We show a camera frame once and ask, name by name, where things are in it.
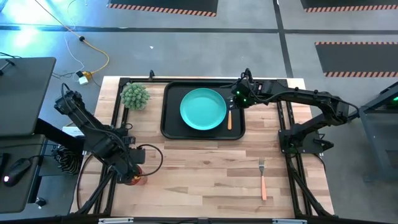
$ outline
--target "concrete floor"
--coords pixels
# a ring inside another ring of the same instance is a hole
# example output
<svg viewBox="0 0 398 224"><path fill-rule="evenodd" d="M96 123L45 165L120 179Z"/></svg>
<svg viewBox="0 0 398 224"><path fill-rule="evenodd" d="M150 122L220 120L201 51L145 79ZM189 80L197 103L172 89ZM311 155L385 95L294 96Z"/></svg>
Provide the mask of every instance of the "concrete floor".
<svg viewBox="0 0 398 224"><path fill-rule="evenodd" d="M109 66L96 74L98 83L104 75L148 75L151 69L158 76L237 77L249 67L255 77L287 76L281 47L284 43L281 45L279 34L260 30L278 28L272 0L219 0L218 15L214 18L107 9L107 0L88 0L87 6L84 0L77 0L70 6L68 16L69 1L40 2L68 25L72 25L69 20L72 17L75 24L83 28L105 27L96 32L80 32L111 57ZM397 10L306 13L298 0L279 0L279 4L285 29L398 29ZM34 1L9 1L0 13L0 25L23 24L58 25ZM154 30L104 32L110 27ZM0 30L0 51L21 57L55 57L57 64L54 71L57 73L74 72L80 68L80 64L68 53L64 32L42 32L34 28L22 26L20 31ZM156 28L206 30L171 32ZM67 38L70 50L86 69L94 70L104 63L103 55L83 45L75 36L67 34ZM287 34L285 38L293 76L304 78L307 89L329 91L360 106L398 81L396 78L326 78L314 46L316 41L398 41L398 35ZM61 82L79 91L86 107L92 112L100 90L94 83L80 86L71 78L62 81L52 78L40 117L58 128L69 123L66 116L53 109L54 100L60 95ZM319 111L313 109L312 113L317 115ZM321 131L326 133L325 139L335 143L335 147L325 153L326 176L335 213L343 218L398 223L397 182L363 182L363 175L374 172L376 165L360 120ZM49 204L57 203L58 207L44 206L38 210L35 206L28 206L20 214L0 215L0 220L68 213L76 180L60 175L57 170L51 171L55 164L50 161L46 163L45 175L48 176L40 186L39 196L48 200Z"/></svg>

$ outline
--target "wooden tabletop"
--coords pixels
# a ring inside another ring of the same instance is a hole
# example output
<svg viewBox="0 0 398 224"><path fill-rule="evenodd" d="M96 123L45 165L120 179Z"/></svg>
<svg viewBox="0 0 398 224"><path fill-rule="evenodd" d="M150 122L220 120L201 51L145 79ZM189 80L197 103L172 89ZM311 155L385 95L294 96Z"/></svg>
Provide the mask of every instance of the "wooden tabletop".
<svg viewBox="0 0 398 224"><path fill-rule="evenodd" d="M104 77L95 111L95 116L103 124L111 123L119 78ZM287 81L289 87L305 88L303 79L292 78ZM146 185L117 184L112 216L294 217L285 158L280 153L277 140L280 127L276 104L246 109L246 133L240 140L169 140L160 132L165 85L166 83L145 83L151 99L145 110L130 110L127 119L134 126L129 134L137 138L136 144L153 144L162 150L163 166L156 174L149 176ZM312 118L309 106L296 103L292 106L297 123ZM122 111L123 105L120 107L118 125ZM261 200L259 157L265 157L266 201ZM159 161L156 151L147 148L146 163L141 167L144 172L150 172L158 166ZM314 155L303 154L303 164L309 189L326 211L333 213L322 163ZM82 203L98 185L100 173L100 162L91 160L82 175ZM105 192L102 208L108 189ZM298 197L304 211L300 190ZM74 202L71 212L75 210Z"/></svg>

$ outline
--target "teal plate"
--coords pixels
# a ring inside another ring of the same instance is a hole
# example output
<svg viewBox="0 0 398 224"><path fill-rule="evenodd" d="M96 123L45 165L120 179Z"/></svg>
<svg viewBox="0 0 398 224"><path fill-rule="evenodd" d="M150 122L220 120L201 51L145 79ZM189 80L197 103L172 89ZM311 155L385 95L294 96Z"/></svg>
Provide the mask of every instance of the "teal plate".
<svg viewBox="0 0 398 224"><path fill-rule="evenodd" d="M180 114L191 128L210 130L223 122L226 116L226 103L216 91L199 88L184 96L180 105Z"/></svg>

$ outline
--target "black mouse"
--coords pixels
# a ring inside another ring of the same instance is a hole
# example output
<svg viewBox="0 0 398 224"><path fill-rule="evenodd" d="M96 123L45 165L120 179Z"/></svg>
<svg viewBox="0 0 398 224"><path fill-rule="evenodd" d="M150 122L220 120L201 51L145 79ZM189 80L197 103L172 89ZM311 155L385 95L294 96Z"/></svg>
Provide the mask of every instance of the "black mouse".
<svg viewBox="0 0 398 224"><path fill-rule="evenodd" d="M22 179L26 171L30 168L30 163L29 159L18 159L13 165L10 166L10 168L6 171L4 178L3 178L3 183L7 187L12 187Z"/></svg>

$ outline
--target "black tray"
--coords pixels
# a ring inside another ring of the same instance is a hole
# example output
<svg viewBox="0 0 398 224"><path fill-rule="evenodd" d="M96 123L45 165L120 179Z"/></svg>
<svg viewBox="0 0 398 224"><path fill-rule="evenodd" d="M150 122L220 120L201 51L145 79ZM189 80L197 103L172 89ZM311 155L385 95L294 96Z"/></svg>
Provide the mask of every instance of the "black tray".
<svg viewBox="0 0 398 224"><path fill-rule="evenodd" d="M221 124L211 130L200 131L188 126L181 117L180 104L183 97L197 88L209 88L218 92L224 99L231 96L230 88L220 86L231 82L212 81L174 81L164 89L162 121L160 130L169 139L211 139L237 140L246 130L243 110L231 110L232 130L227 129L228 114Z"/></svg>

